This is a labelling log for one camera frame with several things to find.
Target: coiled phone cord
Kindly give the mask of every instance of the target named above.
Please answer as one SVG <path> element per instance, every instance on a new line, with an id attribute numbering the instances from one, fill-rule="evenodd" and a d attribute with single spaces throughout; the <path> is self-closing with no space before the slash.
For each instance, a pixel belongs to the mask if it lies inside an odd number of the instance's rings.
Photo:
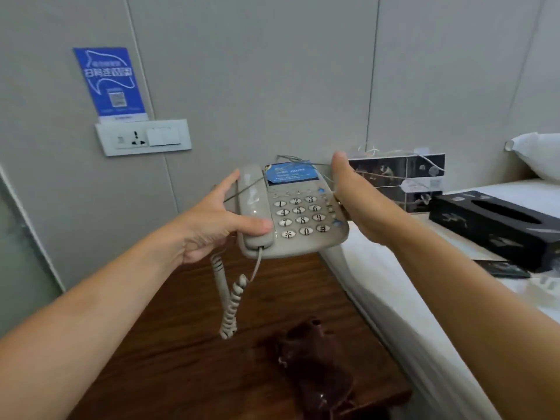
<path id="1" fill-rule="evenodd" d="M 210 257 L 210 262 L 212 264 L 212 270 L 214 271 L 214 279 L 216 280 L 216 286 L 220 294 L 220 299 L 222 301 L 223 307 L 223 317 L 222 324 L 220 326 L 220 336 L 222 339 L 231 338 L 235 332 L 237 332 L 237 309 L 239 308 L 239 303 L 241 302 L 241 296 L 245 287 L 255 280 L 256 272 L 259 270 L 260 261 L 262 259 L 262 247 L 259 248 L 259 255 L 256 259 L 255 269 L 250 279 L 242 274 L 239 279 L 231 287 L 231 292 L 229 291 L 226 272 L 223 268 L 223 261 L 220 254 L 223 252 L 218 252 Z"/>

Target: blue sticker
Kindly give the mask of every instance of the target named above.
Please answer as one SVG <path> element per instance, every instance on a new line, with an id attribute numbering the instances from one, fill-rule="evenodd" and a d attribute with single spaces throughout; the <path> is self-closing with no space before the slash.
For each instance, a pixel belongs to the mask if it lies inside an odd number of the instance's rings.
<path id="1" fill-rule="evenodd" d="M 100 122 L 148 120 L 125 47 L 74 48 L 74 54 Z"/>
<path id="2" fill-rule="evenodd" d="M 303 163 L 276 163 L 266 170 L 271 183 L 293 183 L 294 181 L 318 180 L 317 169 Z"/>

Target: white pillow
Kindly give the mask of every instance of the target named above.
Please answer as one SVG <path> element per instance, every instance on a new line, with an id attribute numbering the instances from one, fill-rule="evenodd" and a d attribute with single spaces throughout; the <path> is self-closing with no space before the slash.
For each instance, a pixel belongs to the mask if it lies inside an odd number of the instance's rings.
<path id="1" fill-rule="evenodd" d="M 560 134 L 523 134 L 506 143 L 543 180 L 560 183 Z"/>

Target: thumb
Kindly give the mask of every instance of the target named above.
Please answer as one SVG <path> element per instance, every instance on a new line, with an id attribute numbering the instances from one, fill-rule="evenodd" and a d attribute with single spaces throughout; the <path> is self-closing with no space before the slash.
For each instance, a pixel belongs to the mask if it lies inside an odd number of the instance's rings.
<path id="1" fill-rule="evenodd" d="M 228 212 L 228 231 L 239 231 L 252 236 L 262 236 L 274 227 L 272 221 L 266 218 L 249 217 Z"/>
<path id="2" fill-rule="evenodd" d="M 331 167 L 333 170 L 332 177 L 334 178 L 334 182 L 337 183 L 341 176 L 345 174 L 351 174 L 354 172 L 354 169 L 348 163 L 348 157 L 344 152 L 335 152 L 333 156 L 333 160 L 331 161 Z"/>

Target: hand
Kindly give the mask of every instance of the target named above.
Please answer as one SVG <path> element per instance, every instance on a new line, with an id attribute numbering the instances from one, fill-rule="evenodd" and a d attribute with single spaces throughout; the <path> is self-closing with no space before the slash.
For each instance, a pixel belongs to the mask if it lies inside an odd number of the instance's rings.
<path id="1" fill-rule="evenodd" d="M 333 155 L 332 170 L 334 194 L 350 218 L 369 240 L 388 246 L 390 226 L 408 221 L 409 216 L 357 174 L 348 163 L 345 153 L 336 152 Z"/>
<path id="2" fill-rule="evenodd" d="M 169 233 L 179 233 L 181 263 L 200 261 L 235 231 L 261 236 L 273 228 L 270 219 L 247 217 L 226 211 L 223 200 L 231 185 L 239 178 L 239 170 L 229 174 L 190 211 L 164 226 Z"/>

